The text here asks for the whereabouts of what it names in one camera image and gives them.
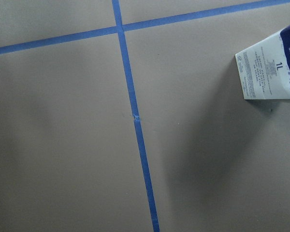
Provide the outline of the milk carton blue white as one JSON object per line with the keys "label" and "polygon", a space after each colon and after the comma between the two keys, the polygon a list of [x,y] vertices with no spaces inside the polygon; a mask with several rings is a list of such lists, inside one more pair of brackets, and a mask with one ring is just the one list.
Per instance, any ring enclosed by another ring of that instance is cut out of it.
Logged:
{"label": "milk carton blue white", "polygon": [[245,100],[290,100],[290,25],[235,58]]}

